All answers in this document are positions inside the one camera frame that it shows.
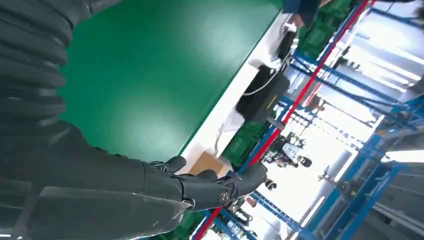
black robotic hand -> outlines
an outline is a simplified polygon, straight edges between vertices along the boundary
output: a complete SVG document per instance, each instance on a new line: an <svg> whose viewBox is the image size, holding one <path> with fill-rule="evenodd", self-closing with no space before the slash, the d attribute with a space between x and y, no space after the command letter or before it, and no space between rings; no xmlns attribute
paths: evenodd
<svg viewBox="0 0 424 240"><path fill-rule="evenodd" d="M265 181L262 165L221 179L211 171L174 175L181 157L148 164L111 155L60 120L66 108L57 93L66 82L60 67L73 29L118 2L0 1L0 235L148 237L173 230L186 212L226 205Z"/></svg>

black electronic device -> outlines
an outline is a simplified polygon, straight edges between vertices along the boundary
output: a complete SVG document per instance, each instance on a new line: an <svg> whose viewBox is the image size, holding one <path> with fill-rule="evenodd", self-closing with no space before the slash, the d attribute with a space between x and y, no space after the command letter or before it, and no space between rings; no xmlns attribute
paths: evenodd
<svg viewBox="0 0 424 240"><path fill-rule="evenodd" d="M263 123L289 86L290 81L283 72L262 65L236 109L246 121Z"/></svg>
<svg viewBox="0 0 424 240"><path fill-rule="evenodd" d="M298 33L295 31L288 30L284 37L282 38L279 47L278 47L278 57L281 60L284 60L292 49L293 41L298 36Z"/></svg>

robotic arm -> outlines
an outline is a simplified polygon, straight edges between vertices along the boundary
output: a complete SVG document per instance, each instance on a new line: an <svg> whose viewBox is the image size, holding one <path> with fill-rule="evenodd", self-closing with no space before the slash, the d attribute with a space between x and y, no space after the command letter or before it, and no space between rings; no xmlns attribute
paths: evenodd
<svg viewBox="0 0 424 240"><path fill-rule="evenodd" d="M10 240L153 236L267 178L262 165L218 180L174 175L185 159L148 164L111 155L60 120L57 90L66 79L59 70L73 29L118 2L0 1L0 235Z"/></svg>

machinery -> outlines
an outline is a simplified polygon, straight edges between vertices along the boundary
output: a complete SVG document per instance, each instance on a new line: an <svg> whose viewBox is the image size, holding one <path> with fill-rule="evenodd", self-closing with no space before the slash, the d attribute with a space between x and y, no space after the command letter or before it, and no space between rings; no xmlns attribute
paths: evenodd
<svg viewBox="0 0 424 240"><path fill-rule="evenodd" d="M291 46L297 36L296 31L286 29L284 37L278 47L278 57L281 67L273 69L266 65L259 67L253 81L237 104L237 111L249 122L263 123L273 112L278 100L287 92L290 81L284 71L287 68L287 60L291 55Z"/></svg>
<svg viewBox="0 0 424 240"><path fill-rule="evenodd" d="M287 138L278 137L269 148L268 152L263 156L263 161L268 163L278 163L280 167L293 166L298 168L299 165L309 168L312 161L302 155L303 141L299 141L297 145L291 143L291 139L296 138L294 134L290 134Z"/></svg>
<svg viewBox="0 0 424 240"><path fill-rule="evenodd" d="M353 198L361 187L361 183L355 179L350 181L335 181L335 177L328 174L330 166L325 168L324 173L318 176L319 181L324 180L335 186L337 190L346 198Z"/></svg>

fluorescent light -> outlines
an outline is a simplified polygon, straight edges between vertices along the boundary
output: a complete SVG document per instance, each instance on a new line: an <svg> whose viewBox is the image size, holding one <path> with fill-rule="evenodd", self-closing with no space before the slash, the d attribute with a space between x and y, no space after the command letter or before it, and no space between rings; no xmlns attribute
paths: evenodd
<svg viewBox="0 0 424 240"><path fill-rule="evenodd" d="M381 41L375 38L371 38L369 42L376 48L382 49L384 51L387 51L389 53L398 55L400 57L403 57L405 59L411 60L413 62L416 62L418 64L424 65L424 59L417 57L415 55L410 54L407 51L404 51L398 47L393 46L392 44L388 44L386 41Z"/></svg>
<svg viewBox="0 0 424 240"><path fill-rule="evenodd" d="M395 84L393 84L391 82L388 82L386 80L383 80L383 79L379 78L378 76L376 76L375 73L371 73L371 72L368 72L368 71L362 71L362 74L364 74L365 76L370 77L374 81L377 81L377 82L379 82L381 84L386 85L389 88L396 89L396 90L400 91L401 93L405 93L407 91L406 89L404 89L404 88L402 88L400 86L397 86L397 85L395 85Z"/></svg>
<svg viewBox="0 0 424 240"><path fill-rule="evenodd" d="M384 61L378 57L375 57L371 54L369 54L368 52L362 50L361 48L359 48L358 46L352 46L350 48L349 54L353 55L353 58L356 60L356 62L359 63L364 63L364 61L368 61L374 64L377 64L381 67L384 67L386 69L390 69L391 71L394 71L400 75L403 75L405 77L408 77L414 81L419 81L421 80L421 76L418 76L410 71L407 71L401 67L398 67L396 65L393 65L387 61Z"/></svg>
<svg viewBox="0 0 424 240"><path fill-rule="evenodd" d="M409 83L409 81L406 80L405 78L400 77L400 76L398 76L398 75L396 75L394 73L391 73L390 71L388 71L388 70L386 70L384 68L381 68L379 66L376 66L375 64L372 64L370 62L364 62L364 63L365 64L362 63L362 65L360 66L361 69L366 69L366 71L369 71L369 72L371 72L373 74L374 73L375 74L378 74L381 77L391 78L391 79L393 79L393 80L395 80L395 81L397 81L397 82L399 82L399 83L401 83L403 85Z"/></svg>

